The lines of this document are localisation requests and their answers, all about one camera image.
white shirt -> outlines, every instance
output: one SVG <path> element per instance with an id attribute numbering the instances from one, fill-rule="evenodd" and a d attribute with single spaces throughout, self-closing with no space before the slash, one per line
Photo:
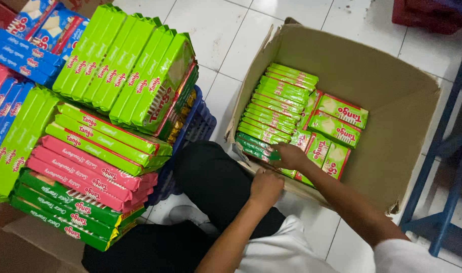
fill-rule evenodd
<path id="1" fill-rule="evenodd" d="M 235 272 L 337 272 L 312 251 L 303 231 L 302 221 L 288 216 L 274 235 L 249 241 Z M 374 261 L 378 273 L 452 272 L 422 246 L 402 239 L 379 243 Z"/>

black pants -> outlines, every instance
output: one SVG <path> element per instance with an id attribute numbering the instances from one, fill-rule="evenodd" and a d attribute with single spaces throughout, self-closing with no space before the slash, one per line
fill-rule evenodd
<path id="1" fill-rule="evenodd" d="M 183 149 L 174 176 L 189 199 L 220 231 L 248 200 L 252 182 L 252 177 L 221 146 L 210 141 Z M 271 208 L 251 238 L 274 234 L 284 220 L 277 208 Z M 212 243 L 188 220 L 175 225 L 141 224 L 105 252 L 86 245 L 82 264 L 89 272 L 193 272 Z"/>

hand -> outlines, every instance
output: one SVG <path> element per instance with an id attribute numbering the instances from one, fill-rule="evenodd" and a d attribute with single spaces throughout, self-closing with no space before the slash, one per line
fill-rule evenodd
<path id="1" fill-rule="evenodd" d="M 272 165 L 285 168 L 289 170 L 301 171 L 299 170 L 305 162 L 309 161 L 307 155 L 297 146 L 287 144 L 285 142 L 280 142 L 278 144 L 273 144 L 271 147 L 277 150 L 282 157 L 281 160 L 273 160 Z"/>
<path id="2" fill-rule="evenodd" d="M 277 172 L 259 168 L 251 183 L 249 200 L 266 212 L 278 201 L 285 179 Z"/>

person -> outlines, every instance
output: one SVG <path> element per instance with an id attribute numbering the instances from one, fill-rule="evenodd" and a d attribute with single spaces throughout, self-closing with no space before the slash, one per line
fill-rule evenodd
<path id="1" fill-rule="evenodd" d="M 411 243 L 383 212 L 323 172 L 300 148 L 283 142 L 273 148 L 281 155 L 273 163 L 300 171 L 313 181 L 342 219 L 373 248 L 376 272 L 448 271 L 426 249 Z M 259 169 L 253 177 L 210 141 L 185 147 L 173 171 L 178 186 L 202 211 L 186 208 L 194 222 L 137 225 L 105 252 L 86 245 L 82 264 L 89 272 L 336 272 L 313 252 L 300 219 L 285 217 L 273 207 L 284 187 L 277 172 Z M 221 232 L 217 239 L 195 224 L 203 226 L 207 218 L 198 214 L 206 214 Z"/>

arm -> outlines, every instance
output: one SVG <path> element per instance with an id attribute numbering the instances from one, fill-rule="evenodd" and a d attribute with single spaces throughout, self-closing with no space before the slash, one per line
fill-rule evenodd
<path id="1" fill-rule="evenodd" d="M 322 171 L 300 148 L 284 142 L 273 145 L 273 148 L 282 156 L 275 164 L 289 170 L 297 170 L 313 181 L 313 185 L 327 202 L 371 247 L 386 239 L 409 240 L 384 213 L 374 209 L 356 191 Z"/>
<path id="2" fill-rule="evenodd" d="M 255 227 L 278 201 L 284 180 L 276 172 L 259 169 L 246 204 L 211 246 L 196 272 L 234 272 Z"/>

